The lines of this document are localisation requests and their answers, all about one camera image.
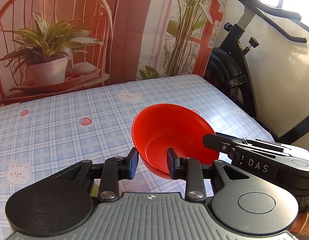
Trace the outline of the printed room scene backdrop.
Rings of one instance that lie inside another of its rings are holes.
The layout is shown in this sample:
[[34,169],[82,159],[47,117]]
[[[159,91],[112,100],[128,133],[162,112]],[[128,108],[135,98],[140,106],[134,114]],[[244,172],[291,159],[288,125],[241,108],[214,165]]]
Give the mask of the printed room scene backdrop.
[[[128,81],[203,76],[227,0],[0,0],[0,106]],[[27,66],[9,58],[37,23],[74,23],[99,44]]]

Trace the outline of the black exercise bike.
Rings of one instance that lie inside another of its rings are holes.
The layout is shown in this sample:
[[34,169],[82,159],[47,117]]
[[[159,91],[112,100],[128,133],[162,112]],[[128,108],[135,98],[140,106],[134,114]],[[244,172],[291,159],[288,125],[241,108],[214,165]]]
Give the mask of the black exercise bike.
[[309,148],[309,0],[228,0],[205,79],[267,129]]

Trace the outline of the blue plaid bed sheet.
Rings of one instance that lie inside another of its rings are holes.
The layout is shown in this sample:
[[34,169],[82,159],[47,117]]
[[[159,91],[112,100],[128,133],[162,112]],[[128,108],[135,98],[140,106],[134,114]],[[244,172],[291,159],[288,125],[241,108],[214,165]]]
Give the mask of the blue plaid bed sheet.
[[214,131],[272,141],[269,132],[197,75],[133,81],[0,107],[0,239],[11,234],[5,204],[16,191],[83,159],[102,163],[133,147],[145,107],[191,109]]

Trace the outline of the red plastic bowl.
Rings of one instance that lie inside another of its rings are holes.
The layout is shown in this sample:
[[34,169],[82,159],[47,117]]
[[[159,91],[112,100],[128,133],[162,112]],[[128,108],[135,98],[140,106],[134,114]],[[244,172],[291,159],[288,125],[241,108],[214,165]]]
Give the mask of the red plastic bowl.
[[156,176],[170,179],[167,150],[178,157],[191,157],[212,164],[219,152],[203,144],[206,134],[215,134],[199,114],[186,107],[161,103],[140,111],[132,123],[132,140],[144,165]]

